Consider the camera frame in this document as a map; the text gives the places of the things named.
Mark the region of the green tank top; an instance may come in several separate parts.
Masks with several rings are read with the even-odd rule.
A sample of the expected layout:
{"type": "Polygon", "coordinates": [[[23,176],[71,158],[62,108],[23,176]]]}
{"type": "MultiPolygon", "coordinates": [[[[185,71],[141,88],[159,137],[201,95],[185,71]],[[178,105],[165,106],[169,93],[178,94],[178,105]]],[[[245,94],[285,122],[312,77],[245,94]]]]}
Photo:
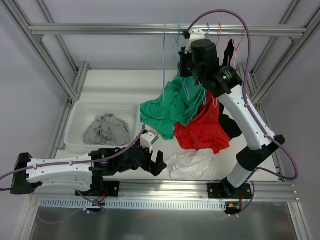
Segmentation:
{"type": "Polygon", "coordinates": [[[140,105],[140,122],[156,130],[164,140],[172,140],[175,124],[186,126],[196,117],[205,93],[194,77],[177,75],[157,99],[140,105]]]}

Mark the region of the grey tank top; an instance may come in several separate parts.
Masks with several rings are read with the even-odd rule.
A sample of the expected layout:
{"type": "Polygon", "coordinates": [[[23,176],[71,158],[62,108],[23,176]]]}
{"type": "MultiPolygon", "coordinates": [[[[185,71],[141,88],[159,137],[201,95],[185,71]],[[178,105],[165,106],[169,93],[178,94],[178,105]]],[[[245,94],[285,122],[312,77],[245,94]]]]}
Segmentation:
{"type": "Polygon", "coordinates": [[[95,117],[82,140],[86,145],[124,146],[131,142],[131,132],[124,120],[106,113],[95,117]]]}

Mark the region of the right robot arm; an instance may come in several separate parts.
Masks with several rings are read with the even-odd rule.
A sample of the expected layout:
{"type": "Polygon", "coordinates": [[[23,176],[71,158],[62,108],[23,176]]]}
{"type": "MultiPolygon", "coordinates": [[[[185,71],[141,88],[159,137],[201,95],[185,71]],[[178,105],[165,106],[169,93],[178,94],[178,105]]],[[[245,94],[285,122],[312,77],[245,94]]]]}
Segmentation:
{"type": "Polygon", "coordinates": [[[264,125],[258,112],[250,107],[243,92],[244,83],[230,65],[220,66],[216,44],[209,39],[189,40],[179,51],[182,77],[195,77],[228,110],[246,140],[247,146],[236,155],[231,173],[216,187],[220,196],[235,198],[253,171],[285,142],[264,125]]]}

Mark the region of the blue hanger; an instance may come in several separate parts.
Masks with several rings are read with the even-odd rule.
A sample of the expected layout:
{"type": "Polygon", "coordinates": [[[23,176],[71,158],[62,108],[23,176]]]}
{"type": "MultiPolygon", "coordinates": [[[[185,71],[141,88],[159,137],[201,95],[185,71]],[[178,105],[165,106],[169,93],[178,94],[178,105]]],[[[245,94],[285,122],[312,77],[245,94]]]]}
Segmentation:
{"type": "MultiPolygon", "coordinates": [[[[172,48],[175,46],[177,53],[173,54],[173,58],[174,58],[174,62],[176,63],[176,65],[178,65],[178,55],[179,55],[179,51],[180,51],[180,33],[181,33],[181,17],[178,16],[178,31],[177,31],[177,35],[173,36],[171,39],[171,46],[172,48]]],[[[190,95],[189,95],[189,90],[188,90],[188,86],[186,85],[185,79],[181,76],[181,84],[186,96],[186,99],[189,101],[190,100],[190,95]]]]}
{"type": "MultiPolygon", "coordinates": [[[[209,23],[207,23],[207,29],[206,29],[206,32],[205,32],[205,39],[207,39],[208,38],[208,36],[209,36],[209,33],[210,33],[210,24],[209,23]]],[[[203,91],[202,91],[202,95],[201,95],[201,98],[202,98],[202,104],[205,106],[206,105],[206,103],[207,103],[207,97],[206,97],[206,95],[207,95],[207,92],[206,92],[206,90],[203,88],[202,89],[203,91]]]]}
{"type": "Polygon", "coordinates": [[[162,40],[162,97],[163,102],[165,102],[165,89],[166,89],[166,34],[167,34],[167,24],[164,23],[163,27],[163,40],[162,40]]]}

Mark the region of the white tank top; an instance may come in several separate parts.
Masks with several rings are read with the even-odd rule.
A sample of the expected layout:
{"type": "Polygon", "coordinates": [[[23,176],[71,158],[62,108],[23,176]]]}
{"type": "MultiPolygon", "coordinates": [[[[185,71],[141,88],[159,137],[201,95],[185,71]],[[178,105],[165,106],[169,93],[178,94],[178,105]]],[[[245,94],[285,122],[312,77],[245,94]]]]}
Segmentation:
{"type": "Polygon", "coordinates": [[[211,148],[175,154],[165,161],[164,170],[172,180],[210,181],[216,180],[217,161],[211,148]]]}

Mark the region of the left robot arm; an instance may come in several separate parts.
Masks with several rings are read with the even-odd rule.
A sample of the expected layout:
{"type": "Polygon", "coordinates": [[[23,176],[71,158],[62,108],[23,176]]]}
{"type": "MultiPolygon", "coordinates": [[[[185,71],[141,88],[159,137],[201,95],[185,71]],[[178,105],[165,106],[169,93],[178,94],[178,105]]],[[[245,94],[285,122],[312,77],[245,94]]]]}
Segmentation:
{"type": "Polygon", "coordinates": [[[164,154],[136,142],[130,148],[100,148],[88,154],[65,159],[37,159],[21,153],[15,163],[9,192],[28,195],[36,189],[75,190],[76,195],[116,197],[119,182],[104,177],[142,169],[157,177],[166,167],[164,154]]]}

